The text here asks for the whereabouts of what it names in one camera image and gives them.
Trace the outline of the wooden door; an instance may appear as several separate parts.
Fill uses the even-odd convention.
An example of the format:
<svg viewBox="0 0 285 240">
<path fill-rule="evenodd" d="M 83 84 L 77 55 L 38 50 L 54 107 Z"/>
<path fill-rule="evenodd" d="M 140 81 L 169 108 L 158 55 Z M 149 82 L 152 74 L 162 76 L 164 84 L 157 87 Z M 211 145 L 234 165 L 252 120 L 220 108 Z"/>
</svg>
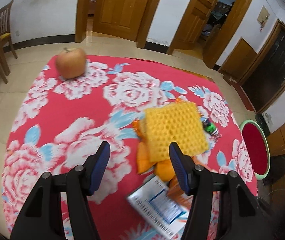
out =
<svg viewBox="0 0 285 240">
<path fill-rule="evenodd" d="M 192 50 L 218 0 L 190 0 L 170 48 Z"/>
<path fill-rule="evenodd" d="M 93 31 L 135 41 L 148 0 L 97 0 Z"/>
</svg>

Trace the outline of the red bin green rim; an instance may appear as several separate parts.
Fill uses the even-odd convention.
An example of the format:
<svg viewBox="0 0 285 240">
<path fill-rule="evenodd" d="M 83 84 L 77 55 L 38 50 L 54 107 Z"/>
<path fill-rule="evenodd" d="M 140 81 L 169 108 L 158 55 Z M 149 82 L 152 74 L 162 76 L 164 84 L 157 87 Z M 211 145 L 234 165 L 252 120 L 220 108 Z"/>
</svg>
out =
<svg viewBox="0 0 285 240">
<path fill-rule="evenodd" d="M 244 139 L 257 180 L 263 180 L 270 170 L 270 151 L 262 128 L 254 120 L 243 121 L 239 129 Z"/>
</svg>

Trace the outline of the red floral tablecloth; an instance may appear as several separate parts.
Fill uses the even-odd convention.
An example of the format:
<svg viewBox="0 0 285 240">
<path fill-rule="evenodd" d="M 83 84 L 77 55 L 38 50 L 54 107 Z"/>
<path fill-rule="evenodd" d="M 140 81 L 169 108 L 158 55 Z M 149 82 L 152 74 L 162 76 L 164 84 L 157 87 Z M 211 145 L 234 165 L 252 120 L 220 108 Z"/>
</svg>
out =
<svg viewBox="0 0 285 240">
<path fill-rule="evenodd" d="M 68 172 L 103 141 L 111 156 L 89 206 L 102 239 L 161 239 L 127 202 L 127 195 L 153 175 L 138 174 L 138 137 L 132 127 L 149 107 L 177 99 L 194 102 L 220 137 L 197 160 L 219 173 L 235 170 L 253 194 L 257 181 L 234 115 L 211 81 L 152 61 L 87 57 L 87 71 L 64 80 L 51 59 L 33 81 L 9 134 L 2 198 L 9 230 L 43 172 Z"/>
</svg>

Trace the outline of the orange peel pieces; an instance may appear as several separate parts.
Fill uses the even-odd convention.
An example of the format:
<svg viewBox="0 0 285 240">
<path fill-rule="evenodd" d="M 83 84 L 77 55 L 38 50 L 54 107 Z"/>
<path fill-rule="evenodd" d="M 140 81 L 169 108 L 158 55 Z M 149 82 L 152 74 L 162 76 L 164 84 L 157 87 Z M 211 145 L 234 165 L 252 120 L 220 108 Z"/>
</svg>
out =
<svg viewBox="0 0 285 240">
<path fill-rule="evenodd" d="M 208 113 L 205 109 L 203 109 L 202 106 L 198 106 L 198 111 L 200 113 L 200 120 L 202 122 L 203 119 L 208 118 Z M 176 201 L 178 204 L 186 207 L 187 209 L 191 208 L 191 202 L 192 198 L 188 197 L 183 190 L 181 190 L 178 187 L 178 180 L 175 175 L 172 163 L 170 159 L 160 161 L 157 163 L 153 163 L 149 161 L 149 156 L 148 156 L 148 150 L 147 146 L 142 140 L 142 135 L 138 130 L 138 121 L 136 120 L 133 122 L 133 128 L 134 131 L 137 133 L 138 137 L 140 138 L 140 142 L 138 143 L 138 148 L 137 148 L 137 172 L 138 174 L 142 174 L 149 170 L 150 168 L 153 168 L 154 174 L 158 176 L 163 182 L 169 183 L 169 191 L 167 195 L 174 201 Z M 209 149 L 205 151 L 202 154 L 196 155 L 191 157 L 194 162 L 200 162 L 202 164 L 207 163 L 207 158 L 209 154 L 211 153 L 210 150 L 210 140 L 211 136 L 205 132 L 207 142 L 209 144 Z"/>
</svg>

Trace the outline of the green white keychain toy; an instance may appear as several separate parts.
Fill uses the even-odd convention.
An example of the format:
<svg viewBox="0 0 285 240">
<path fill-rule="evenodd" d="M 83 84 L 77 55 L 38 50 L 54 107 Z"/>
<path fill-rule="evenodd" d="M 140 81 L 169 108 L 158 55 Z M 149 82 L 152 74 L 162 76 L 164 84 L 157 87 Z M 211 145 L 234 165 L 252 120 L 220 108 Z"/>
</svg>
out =
<svg viewBox="0 0 285 240">
<path fill-rule="evenodd" d="M 218 128 L 210 121 L 210 119 L 203 119 L 202 125 L 204 131 L 215 138 L 220 138 L 221 133 L 219 132 Z"/>
</svg>

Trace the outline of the far wooden chair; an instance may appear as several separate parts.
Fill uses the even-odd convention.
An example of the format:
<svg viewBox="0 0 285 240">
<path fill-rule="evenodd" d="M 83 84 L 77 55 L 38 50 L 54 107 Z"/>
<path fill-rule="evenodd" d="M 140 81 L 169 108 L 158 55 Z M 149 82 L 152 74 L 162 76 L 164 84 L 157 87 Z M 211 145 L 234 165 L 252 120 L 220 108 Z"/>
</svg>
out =
<svg viewBox="0 0 285 240">
<path fill-rule="evenodd" d="M 8 76 L 10 69 L 4 55 L 4 45 L 9 44 L 10 51 L 12 52 L 15 59 L 17 54 L 12 43 L 11 31 L 10 31 L 10 14 L 14 0 L 11 0 L 7 5 L 0 8 L 0 64 L 3 68 L 4 74 Z"/>
</svg>

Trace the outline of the low wooden cabinet panel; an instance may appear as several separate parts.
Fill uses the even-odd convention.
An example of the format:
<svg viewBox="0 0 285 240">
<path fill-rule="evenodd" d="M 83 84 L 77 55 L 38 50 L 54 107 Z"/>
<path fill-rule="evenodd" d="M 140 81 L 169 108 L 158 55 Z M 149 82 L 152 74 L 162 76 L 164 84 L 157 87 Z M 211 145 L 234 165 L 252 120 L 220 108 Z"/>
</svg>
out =
<svg viewBox="0 0 285 240">
<path fill-rule="evenodd" d="M 256 57 L 257 52 L 245 39 L 240 38 L 218 72 L 231 76 L 238 82 L 249 70 Z"/>
</svg>

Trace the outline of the middle wooden door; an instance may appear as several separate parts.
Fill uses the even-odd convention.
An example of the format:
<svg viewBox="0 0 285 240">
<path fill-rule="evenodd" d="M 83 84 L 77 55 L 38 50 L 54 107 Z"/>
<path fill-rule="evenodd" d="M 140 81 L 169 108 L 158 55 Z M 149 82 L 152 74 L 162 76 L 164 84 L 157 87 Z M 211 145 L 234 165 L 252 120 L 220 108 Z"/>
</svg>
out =
<svg viewBox="0 0 285 240">
<path fill-rule="evenodd" d="M 190 0 L 170 48 L 192 50 L 218 0 Z"/>
</svg>

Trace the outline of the white blue medicine box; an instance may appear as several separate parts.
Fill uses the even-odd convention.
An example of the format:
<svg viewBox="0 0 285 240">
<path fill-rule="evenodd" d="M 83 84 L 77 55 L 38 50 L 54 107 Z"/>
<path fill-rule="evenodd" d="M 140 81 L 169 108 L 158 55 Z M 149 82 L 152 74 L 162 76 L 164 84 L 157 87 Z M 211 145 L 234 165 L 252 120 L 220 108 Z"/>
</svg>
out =
<svg viewBox="0 0 285 240">
<path fill-rule="evenodd" d="M 144 220 L 126 232 L 128 239 L 181 239 L 189 211 L 167 192 L 166 184 L 154 176 L 127 196 Z"/>
</svg>

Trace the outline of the brownish apple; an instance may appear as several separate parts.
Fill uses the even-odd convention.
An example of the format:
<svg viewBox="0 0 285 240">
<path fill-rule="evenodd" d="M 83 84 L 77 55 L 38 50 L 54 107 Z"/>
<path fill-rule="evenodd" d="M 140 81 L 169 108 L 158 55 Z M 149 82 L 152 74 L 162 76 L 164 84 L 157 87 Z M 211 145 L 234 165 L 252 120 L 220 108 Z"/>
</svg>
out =
<svg viewBox="0 0 285 240">
<path fill-rule="evenodd" d="M 86 68 L 86 54 L 81 48 L 63 48 L 55 60 L 57 72 L 64 79 L 82 76 Z"/>
</svg>

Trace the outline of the yellow foam fruit net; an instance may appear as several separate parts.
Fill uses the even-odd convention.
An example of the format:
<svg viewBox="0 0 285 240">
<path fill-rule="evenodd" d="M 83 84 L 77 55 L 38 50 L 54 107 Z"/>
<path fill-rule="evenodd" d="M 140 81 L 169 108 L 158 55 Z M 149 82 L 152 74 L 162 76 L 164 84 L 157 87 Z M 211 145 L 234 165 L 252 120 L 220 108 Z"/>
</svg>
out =
<svg viewBox="0 0 285 240">
<path fill-rule="evenodd" d="M 149 161 L 168 160 L 170 143 L 176 142 L 191 157 L 209 149 L 197 105 L 189 101 L 171 102 L 148 108 L 138 121 L 138 130 L 147 146 Z"/>
</svg>

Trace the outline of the left wooden door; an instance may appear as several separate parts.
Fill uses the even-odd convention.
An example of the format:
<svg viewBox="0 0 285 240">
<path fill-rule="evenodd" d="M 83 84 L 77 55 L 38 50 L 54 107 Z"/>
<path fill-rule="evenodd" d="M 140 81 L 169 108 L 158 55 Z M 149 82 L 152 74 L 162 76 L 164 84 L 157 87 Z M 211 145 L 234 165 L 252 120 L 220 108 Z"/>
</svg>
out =
<svg viewBox="0 0 285 240">
<path fill-rule="evenodd" d="M 148 0 L 97 0 L 93 31 L 135 41 Z"/>
</svg>

